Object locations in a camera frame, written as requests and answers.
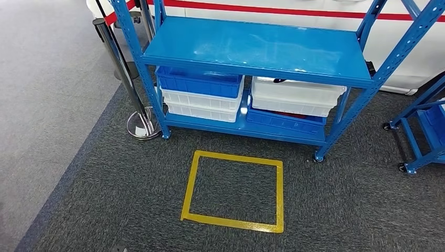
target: dark gray carpet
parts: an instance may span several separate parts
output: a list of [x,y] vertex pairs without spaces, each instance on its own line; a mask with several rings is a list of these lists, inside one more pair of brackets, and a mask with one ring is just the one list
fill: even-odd
[[[443,251],[443,166],[400,173],[404,156],[380,128],[413,99],[380,92],[325,162],[313,163],[311,146],[204,131],[137,141],[125,129],[133,109],[123,96],[51,215],[36,219],[39,232],[28,231],[17,250]],[[284,233],[181,222],[195,150],[283,161]],[[274,223],[275,179],[270,166],[202,159],[190,211]]]

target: blue metal shelf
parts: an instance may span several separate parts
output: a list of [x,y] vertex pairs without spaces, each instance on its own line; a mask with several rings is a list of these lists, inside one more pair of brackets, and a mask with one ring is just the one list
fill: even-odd
[[[169,126],[178,126],[312,144],[319,146],[314,158],[321,161],[444,11],[445,0],[431,0],[421,12],[412,0],[404,1],[416,18],[372,77],[362,52],[371,27],[387,0],[373,0],[356,32],[172,17],[166,15],[163,0],[154,0],[156,34],[145,51],[125,1],[111,0],[111,4],[164,138],[170,137]],[[151,15],[145,16],[148,17],[146,23],[151,24]],[[306,135],[251,124],[241,112],[235,123],[164,114],[160,93],[156,93],[146,65],[341,85],[348,86],[348,91],[340,99],[330,132],[326,136],[324,133]],[[351,87],[362,90],[344,111]]]
[[169,16],[142,59],[232,74],[318,78],[332,85],[373,83],[353,31]]
[[195,130],[214,131],[220,133],[244,135],[247,137],[280,140],[309,145],[320,146],[325,143],[323,126],[320,126],[319,133],[308,134],[246,121],[248,96],[249,90],[244,90],[241,100],[241,106],[238,110],[236,122],[234,123],[187,117],[185,115],[170,113],[167,113],[165,117],[165,123],[169,126]]
[[[427,117],[425,116],[425,111],[423,110],[417,110],[416,112],[417,118],[419,119],[420,127],[422,128],[423,133],[425,134],[425,138],[428,141],[428,144],[430,145],[430,148],[432,150],[437,148],[443,148],[443,146],[439,142],[439,138],[436,135],[435,130],[432,128],[430,123],[428,122]],[[435,162],[437,163],[445,163],[445,155],[442,155],[438,157]]]
[[[419,96],[410,106],[408,106],[401,114],[392,119],[389,123],[384,124],[384,129],[397,129],[397,125],[402,124],[408,141],[414,151],[416,159],[409,163],[400,163],[399,169],[401,171],[406,171],[409,174],[416,174],[417,170],[429,163],[441,163],[445,164],[445,145],[440,142],[440,136],[433,126],[432,123],[437,123],[436,121],[430,122],[428,120],[427,111],[429,114],[434,114],[437,106],[445,104],[445,101],[435,99],[436,95],[439,94],[443,89],[445,89],[445,76],[438,79],[428,90]],[[430,151],[422,155],[420,153],[419,146],[417,144],[416,138],[413,135],[411,128],[408,124],[408,118],[414,117],[418,120],[420,127],[422,128],[423,134],[430,145]]]

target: red object in crate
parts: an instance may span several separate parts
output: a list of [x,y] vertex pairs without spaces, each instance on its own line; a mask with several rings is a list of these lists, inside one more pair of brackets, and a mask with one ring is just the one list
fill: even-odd
[[304,119],[306,118],[306,115],[303,114],[292,114],[292,113],[286,113],[286,112],[279,112],[279,111],[271,111],[275,114],[280,114],[282,116],[287,116],[287,117],[294,117],[294,118],[300,118],[300,119]]

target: plastic crate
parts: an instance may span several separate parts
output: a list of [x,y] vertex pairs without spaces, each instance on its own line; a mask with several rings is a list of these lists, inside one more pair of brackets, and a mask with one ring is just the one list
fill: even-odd
[[242,79],[242,75],[162,66],[155,73],[162,89],[227,98],[237,97]]
[[308,116],[327,117],[346,87],[273,78],[253,77],[252,107]]
[[324,125],[326,125],[326,117],[314,117],[312,115],[304,119],[289,117],[267,110],[252,108],[252,102],[248,106],[246,120],[309,134],[319,133],[319,131],[324,130]]
[[445,145],[445,110],[442,105],[431,107],[425,112],[431,127],[434,129],[441,145]]
[[168,106],[168,112],[172,114],[180,114],[188,117],[198,117],[209,120],[223,121],[223,122],[235,122],[237,110],[216,110],[210,108],[200,108],[193,106],[185,106],[183,104],[166,103]]
[[181,92],[175,90],[161,89],[165,103],[175,105],[200,107],[216,110],[238,110],[241,103],[242,89],[244,88],[244,78],[242,78],[236,98],[220,96],[209,96],[207,94]]

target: yellow floor tape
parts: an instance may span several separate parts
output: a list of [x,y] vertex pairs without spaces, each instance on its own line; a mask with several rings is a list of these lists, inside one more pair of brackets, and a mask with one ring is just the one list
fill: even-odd
[[[205,156],[208,158],[214,159],[223,159],[223,160],[232,160],[246,163],[254,163],[254,164],[265,164],[265,165],[273,165],[277,167],[277,222],[275,225],[271,224],[263,224],[263,223],[255,223],[255,222],[244,222],[242,220],[236,219],[226,219],[212,216],[205,216],[200,214],[191,214],[190,204],[192,202],[192,194],[193,187],[195,186],[196,173],[198,171],[198,162],[199,157]],[[208,151],[195,151],[195,155],[193,156],[192,168],[190,170],[190,176],[188,178],[187,189],[185,191],[184,197],[184,205],[181,213],[181,220],[189,219],[191,221],[196,221],[205,224],[213,224],[219,226],[226,227],[235,227],[235,228],[243,228],[250,229],[262,232],[270,232],[270,233],[282,233],[284,230],[284,207],[283,207],[283,162],[278,160],[270,160],[270,159],[260,159],[257,157],[249,157],[249,156],[237,156],[237,155],[229,155],[222,154],[216,152],[208,152]]]

